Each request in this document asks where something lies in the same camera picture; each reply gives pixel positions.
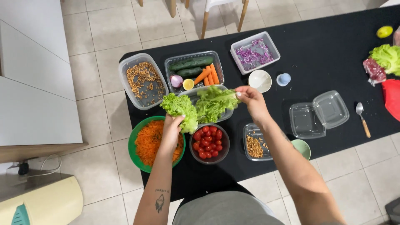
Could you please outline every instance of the cucumber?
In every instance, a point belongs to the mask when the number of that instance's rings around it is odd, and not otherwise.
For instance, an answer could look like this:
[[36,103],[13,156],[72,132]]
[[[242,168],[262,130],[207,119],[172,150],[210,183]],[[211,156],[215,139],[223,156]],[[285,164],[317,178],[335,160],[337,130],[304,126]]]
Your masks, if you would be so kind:
[[189,69],[189,68],[198,67],[198,66],[208,66],[212,62],[213,62],[213,59],[210,56],[190,58],[187,60],[172,63],[169,66],[169,70],[178,71],[178,70]]
[[181,76],[183,79],[188,79],[197,77],[201,72],[203,72],[203,69],[201,69],[200,67],[194,67],[190,69],[180,70],[176,72],[176,74]]

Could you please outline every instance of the hand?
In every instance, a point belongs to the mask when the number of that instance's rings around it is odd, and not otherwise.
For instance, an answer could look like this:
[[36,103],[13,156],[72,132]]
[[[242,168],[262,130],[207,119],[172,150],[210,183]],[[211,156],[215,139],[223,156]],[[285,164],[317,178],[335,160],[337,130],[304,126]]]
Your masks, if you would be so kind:
[[235,91],[237,98],[247,105],[247,110],[257,126],[270,117],[264,97],[259,91],[250,86],[240,86]]
[[185,119],[185,115],[172,117],[165,115],[164,127],[162,129],[162,139],[160,149],[166,149],[172,154],[178,144],[178,135],[182,128],[179,124]]

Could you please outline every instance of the green bowl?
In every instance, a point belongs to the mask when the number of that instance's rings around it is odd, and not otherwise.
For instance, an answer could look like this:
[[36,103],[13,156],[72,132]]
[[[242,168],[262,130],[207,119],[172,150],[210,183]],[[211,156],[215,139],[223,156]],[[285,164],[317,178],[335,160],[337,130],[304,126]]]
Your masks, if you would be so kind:
[[[133,128],[130,136],[129,136],[129,141],[128,141],[128,152],[129,152],[129,156],[132,160],[132,162],[141,170],[143,170],[144,172],[151,172],[152,167],[149,165],[145,165],[143,164],[143,162],[140,160],[139,156],[136,155],[136,145],[135,145],[135,141],[136,141],[136,137],[138,136],[139,131],[146,126],[148,123],[150,123],[151,121],[158,121],[158,120],[165,120],[165,117],[163,116],[154,116],[154,117],[149,117],[146,118],[144,120],[142,120],[140,123],[138,123],[138,125],[136,125],[135,128]],[[186,140],[185,140],[185,134],[182,134],[183,136],[183,150],[182,150],[182,154],[180,154],[179,159],[177,159],[176,161],[174,161],[174,163],[172,164],[172,167],[176,166],[176,164],[178,164],[178,162],[182,159],[183,154],[185,153],[185,147],[186,147]]]
[[296,139],[292,140],[292,144],[304,156],[304,158],[310,160],[311,149],[310,146],[305,141]]

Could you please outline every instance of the black tablecloth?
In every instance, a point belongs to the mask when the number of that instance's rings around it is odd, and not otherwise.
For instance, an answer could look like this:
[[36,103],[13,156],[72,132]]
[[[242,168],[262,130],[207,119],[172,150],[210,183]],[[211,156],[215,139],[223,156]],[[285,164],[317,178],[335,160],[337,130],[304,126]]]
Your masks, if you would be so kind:
[[[248,75],[242,76],[239,72],[230,54],[231,45],[267,31],[281,58],[263,70],[273,80],[283,72],[289,73],[292,81],[285,87],[273,81],[271,89],[263,96],[271,116],[289,137],[292,134],[289,107],[294,103],[312,102],[314,97],[336,90],[349,109],[350,118],[346,123],[327,130],[326,137],[306,140],[311,147],[311,159],[314,159],[400,132],[400,122],[384,107],[381,85],[371,86],[362,66],[370,50],[392,43],[392,36],[379,39],[376,31],[384,25],[397,29],[399,15],[400,6],[366,10],[131,52],[121,60],[140,52],[147,53],[165,76],[164,61],[168,57],[214,50],[221,60],[224,85],[236,88],[247,84]],[[132,127],[146,117],[165,115],[161,107],[141,111],[133,106],[128,97],[127,102]],[[370,139],[365,136],[360,117],[354,110],[357,102],[364,105],[363,116],[371,132]],[[217,165],[198,163],[187,145],[182,160],[173,168],[171,201],[276,170],[273,161],[253,162],[246,158],[242,132],[244,125],[250,122],[246,105],[241,103],[232,117],[218,123],[227,131],[231,143],[228,155]],[[145,185],[148,177],[148,173],[142,172]]]

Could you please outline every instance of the lettuce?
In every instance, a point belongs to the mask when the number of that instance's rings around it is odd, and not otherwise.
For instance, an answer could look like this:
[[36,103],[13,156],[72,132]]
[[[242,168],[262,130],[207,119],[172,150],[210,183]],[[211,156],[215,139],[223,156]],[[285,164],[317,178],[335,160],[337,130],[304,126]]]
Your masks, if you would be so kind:
[[197,96],[200,96],[196,102],[199,123],[216,123],[225,109],[233,110],[240,103],[234,90],[221,90],[215,86],[198,91]]
[[190,98],[187,95],[180,97],[174,93],[170,93],[163,97],[163,101],[160,106],[167,111],[173,117],[186,115],[185,119],[180,124],[182,128],[181,133],[193,134],[197,130],[197,112],[196,108],[192,105]]
[[383,67],[386,74],[400,76],[400,46],[383,44],[370,51],[370,58]]

